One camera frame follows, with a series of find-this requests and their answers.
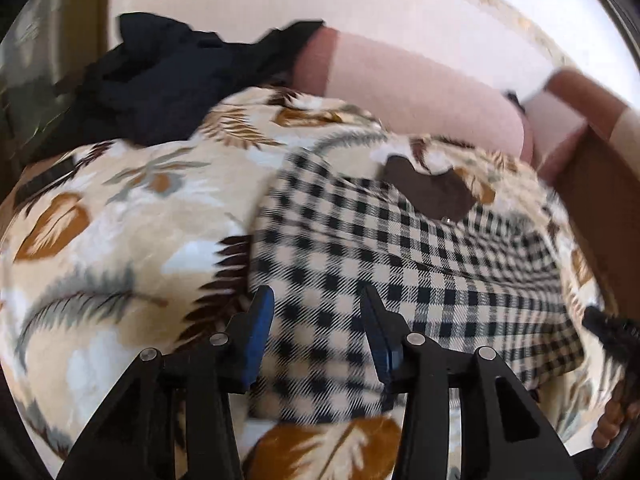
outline brown fabric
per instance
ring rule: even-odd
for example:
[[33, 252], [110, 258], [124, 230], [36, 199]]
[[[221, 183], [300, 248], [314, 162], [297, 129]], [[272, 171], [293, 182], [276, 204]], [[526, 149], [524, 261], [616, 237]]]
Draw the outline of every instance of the brown fabric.
[[605, 139], [627, 108], [612, 93], [575, 70], [563, 68], [546, 83], [545, 90], [583, 115], [594, 130]]
[[588, 244], [588, 263], [612, 291], [620, 315], [640, 320], [640, 182], [590, 128], [555, 187]]
[[256, 444], [247, 480], [385, 480], [394, 468], [400, 427], [386, 416], [342, 424], [279, 424]]
[[461, 221], [476, 203], [464, 181], [449, 170], [438, 175], [418, 173], [404, 156], [390, 156], [382, 180], [396, 186], [427, 218]]

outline checkered fabric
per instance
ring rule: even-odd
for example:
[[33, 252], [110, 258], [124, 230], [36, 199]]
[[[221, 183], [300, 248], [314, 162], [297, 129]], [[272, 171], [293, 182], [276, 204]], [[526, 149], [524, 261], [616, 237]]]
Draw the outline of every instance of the checkered fabric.
[[433, 221], [394, 186], [296, 150], [255, 226], [250, 286], [273, 288], [276, 314], [253, 416], [315, 424], [391, 407], [360, 319], [367, 284], [445, 348], [492, 346], [526, 387], [581, 361], [559, 271], [526, 219], [477, 204], [458, 224]]

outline pink pillow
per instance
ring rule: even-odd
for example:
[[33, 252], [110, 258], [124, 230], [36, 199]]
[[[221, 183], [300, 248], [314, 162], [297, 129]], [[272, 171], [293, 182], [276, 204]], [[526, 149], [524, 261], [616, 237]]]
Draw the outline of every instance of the pink pillow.
[[530, 162], [515, 106], [452, 68], [378, 41], [321, 29], [301, 54], [293, 86], [373, 113], [396, 134], [431, 134]]
[[550, 92], [539, 92], [524, 103], [534, 132], [531, 165], [550, 186], [574, 156], [587, 130], [586, 119]]

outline black clamp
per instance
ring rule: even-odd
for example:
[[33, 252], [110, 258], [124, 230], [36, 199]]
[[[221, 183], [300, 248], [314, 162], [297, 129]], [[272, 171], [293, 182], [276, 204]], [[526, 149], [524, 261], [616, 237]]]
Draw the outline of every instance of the black clamp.
[[[625, 367], [625, 383], [621, 405], [626, 407], [640, 399], [640, 327], [630, 319], [608, 316], [594, 306], [584, 309], [582, 325], [595, 335], [604, 351], [614, 361]], [[607, 473], [612, 478], [637, 455], [640, 445], [638, 420], [627, 420], [615, 439], [607, 446], [596, 466], [599, 474]]]
[[367, 286], [360, 313], [378, 378], [390, 394], [408, 393], [394, 480], [445, 480], [449, 389], [462, 410], [462, 480], [578, 480], [548, 420], [494, 349], [447, 350], [411, 332]]
[[244, 394], [256, 380], [273, 312], [273, 291], [262, 286], [225, 332], [184, 352], [140, 352], [80, 434], [57, 479], [174, 480], [177, 394], [183, 390], [189, 478], [241, 480], [227, 394]]

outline bedding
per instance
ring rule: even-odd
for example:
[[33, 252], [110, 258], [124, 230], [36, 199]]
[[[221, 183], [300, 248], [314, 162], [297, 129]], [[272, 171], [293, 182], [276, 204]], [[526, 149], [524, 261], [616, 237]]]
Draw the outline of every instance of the bedding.
[[[427, 219], [395, 186], [336, 173], [330, 149], [294, 150], [260, 204], [249, 285], [278, 303], [251, 414], [317, 424], [392, 407], [360, 318], [367, 285], [444, 348], [491, 346], [529, 389], [580, 364], [558, 266], [532, 223], [479, 202], [459, 222]], [[430, 149], [420, 139], [420, 160]]]
[[[552, 420], [563, 438], [586, 410], [604, 405], [618, 370], [580, 326], [584, 307], [603, 301], [560, 201], [512, 156], [416, 134], [395, 136], [340, 100], [249, 88], [212, 108], [189, 140], [149, 148], [114, 140], [65, 155], [75, 170], [15, 204], [0, 244], [0, 362], [50, 472], [143, 348], [177, 351], [247, 306], [258, 204], [292, 150], [328, 144], [323, 157], [336, 173], [373, 179], [393, 155], [419, 173], [453, 168], [482, 208], [524, 219], [555, 261], [576, 355], [584, 354], [564, 370], [572, 372], [549, 377], [541, 398], [570, 410]], [[254, 449], [249, 478], [320, 478], [325, 467], [340, 478], [390, 473], [401, 406], [294, 426], [247, 418], [245, 397], [231, 405], [242, 456]], [[453, 468], [456, 410], [451, 427]], [[278, 460], [273, 473], [265, 469]]]

